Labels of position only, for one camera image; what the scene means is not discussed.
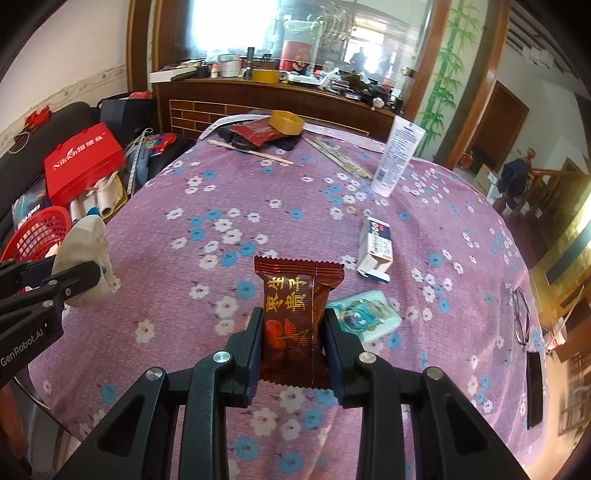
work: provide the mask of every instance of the red gift bag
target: red gift bag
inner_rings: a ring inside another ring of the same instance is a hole
[[[125,154],[105,124],[97,124],[57,148],[45,159],[47,193],[53,205],[71,200],[125,165]]]

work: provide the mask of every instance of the candy wrapper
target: candy wrapper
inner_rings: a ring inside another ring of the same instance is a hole
[[[303,388],[330,388],[319,327],[342,264],[255,257],[264,282],[261,379]]]
[[[353,295],[327,305],[335,310],[341,330],[354,333],[362,342],[374,342],[402,323],[381,290]]]

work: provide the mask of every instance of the chopstick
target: chopstick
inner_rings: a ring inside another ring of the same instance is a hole
[[[227,144],[224,142],[218,142],[217,140],[207,140],[207,143],[212,144],[212,145],[217,145],[218,147],[226,147],[226,148],[229,148],[230,150],[238,150],[240,152],[250,153],[251,155],[256,155],[257,157],[268,158],[269,160],[277,161],[279,163],[284,163],[285,165],[293,165],[294,164],[290,160],[286,160],[281,157],[276,157],[275,155],[269,155],[268,153],[262,153],[262,152],[255,152],[254,150],[240,150],[239,148],[233,147],[230,144]]]
[[[371,180],[372,176],[361,166],[357,165],[353,160],[349,157],[338,153],[337,151],[330,148],[326,145],[322,140],[318,138],[310,138],[306,135],[302,135],[302,138],[307,141],[312,147],[318,150],[320,153],[325,155],[327,158],[331,159],[335,162],[339,167],[341,167],[345,172],[350,173],[351,175],[358,175],[363,179]]]

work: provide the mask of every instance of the metal screw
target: metal screw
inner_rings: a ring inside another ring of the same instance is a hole
[[[441,380],[443,378],[443,370],[437,367],[427,368],[427,376],[433,380]]]
[[[221,351],[216,352],[213,354],[213,361],[218,364],[225,364],[228,360],[230,360],[232,355],[229,352]]]
[[[162,375],[164,375],[164,372],[158,367],[152,367],[146,372],[146,378],[148,380],[158,380]]]
[[[372,352],[361,352],[359,354],[359,360],[364,364],[373,364],[377,360],[377,357]]]

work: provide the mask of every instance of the staircase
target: staircase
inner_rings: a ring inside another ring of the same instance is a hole
[[[532,268],[577,215],[591,191],[591,177],[568,159],[560,171],[534,168],[529,177],[531,186],[508,223],[526,264]],[[525,202],[530,209],[522,215]]]

